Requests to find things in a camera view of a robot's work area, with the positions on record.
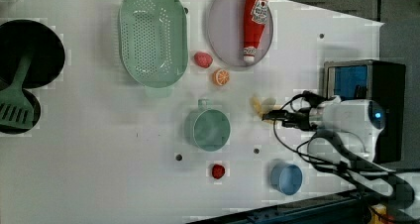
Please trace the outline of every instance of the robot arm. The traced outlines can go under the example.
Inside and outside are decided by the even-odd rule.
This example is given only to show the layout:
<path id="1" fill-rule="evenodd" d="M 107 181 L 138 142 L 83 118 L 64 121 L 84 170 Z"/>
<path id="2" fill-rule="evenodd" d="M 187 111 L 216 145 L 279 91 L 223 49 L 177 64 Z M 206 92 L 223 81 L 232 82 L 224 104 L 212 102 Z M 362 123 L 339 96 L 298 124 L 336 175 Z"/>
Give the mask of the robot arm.
<path id="1" fill-rule="evenodd" d="M 396 173 L 373 163 L 376 141 L 385 126 L 385 113 L 380 106 L 370 100 L 316 98 L 309 102 L 310 108 L 295 113 L 271 111 L 262 118 L 281 121 L 283 127 L 315 131 L 308 143 L 308 154 L 335 164 L 331 168 L 313 163 L 315 169 L 373 192 L 396 212 L 392 213 L 394 217 L 407 214 L 420 218 L 420 173 Z"/>

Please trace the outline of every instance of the white table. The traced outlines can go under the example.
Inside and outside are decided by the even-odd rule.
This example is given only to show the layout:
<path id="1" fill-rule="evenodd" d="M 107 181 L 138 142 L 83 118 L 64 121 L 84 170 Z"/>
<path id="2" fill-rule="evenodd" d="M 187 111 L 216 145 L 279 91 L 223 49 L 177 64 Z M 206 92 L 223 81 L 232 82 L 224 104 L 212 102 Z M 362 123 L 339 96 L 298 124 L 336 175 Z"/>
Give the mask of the white table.
<path id="1" fill-rule="evenodd" d="M 118 56 L 121 1 L 0 0 L 2 22 L 41 19 L 62 37 L 67 55 L 62 75 L 33 90 L 43 106 L 37 127 L 0 137 L 2 224 L 185 223 L 351 188 L 283 148 L 250 98 L 257 93 L 283 103 L 318 89 L 326 60 L 378 58 L 380 23 L 270 0 L 274 38 L 260 64 L 232 72 L 231 82 L 216 88 L 209 74 L 221 61 L 214 56 L 205 70 L 191 60 L 172 95 L 152 99 Z M 204 22 L 212 0 L 181 2 L 189 9 L 190 55 L 211 52 Z M 232 134 L 220 152 L 202 152 L 182 136 L 183 120 L 202 97 L 230 117 Z M 306 139 L 297 130 L 278 132 L 289 144 Z M 304 183 L 293 196 L 268 185 L 279 160 L 303 168 Z M 209 176 L 215 162 L 227 168 L 218 182 Z"/>

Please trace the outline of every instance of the orange slice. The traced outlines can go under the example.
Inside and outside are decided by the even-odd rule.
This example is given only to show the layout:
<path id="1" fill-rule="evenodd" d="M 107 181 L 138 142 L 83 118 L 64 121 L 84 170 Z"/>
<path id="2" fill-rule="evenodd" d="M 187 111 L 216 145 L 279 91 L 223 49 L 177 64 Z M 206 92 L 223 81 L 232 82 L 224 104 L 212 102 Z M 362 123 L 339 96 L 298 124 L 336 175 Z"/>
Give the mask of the orange slice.
<path id="1" fill-rule="evenodd" d="M 219 68 L 213 73 L 213 82 L 216 85 L 223 86 L 229 82 L 229 71 Z"/>

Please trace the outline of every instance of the green colander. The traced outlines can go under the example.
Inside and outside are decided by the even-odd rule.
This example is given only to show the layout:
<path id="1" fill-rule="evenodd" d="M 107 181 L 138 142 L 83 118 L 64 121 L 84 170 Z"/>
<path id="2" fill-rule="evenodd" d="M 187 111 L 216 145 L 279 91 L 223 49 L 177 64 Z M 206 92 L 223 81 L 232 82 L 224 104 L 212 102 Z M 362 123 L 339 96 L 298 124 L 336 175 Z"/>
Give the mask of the green colander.
<path id="1" fill-rule="evenodd" d="M 144 86 L 176 83 L 188 63 L 186 16 L 179 0 L 124 0 L 120 9 L 121 57 Z"/>

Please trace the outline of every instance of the spatula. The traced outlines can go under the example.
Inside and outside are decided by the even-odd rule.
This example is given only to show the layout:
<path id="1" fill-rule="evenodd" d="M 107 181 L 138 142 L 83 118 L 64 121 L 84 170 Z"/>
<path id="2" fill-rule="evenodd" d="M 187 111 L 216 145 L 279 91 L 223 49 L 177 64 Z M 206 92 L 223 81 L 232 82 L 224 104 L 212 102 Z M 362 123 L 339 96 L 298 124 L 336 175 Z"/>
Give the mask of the spatula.
<path id="1" fill-rule="evenodd" d="M 0 91 L 0 125 L 31 129 L 34 120 L 34 107 L 22 92 L 22 84 L 34 56 L 34 46 L 23 53 L 12 84 Z"/>

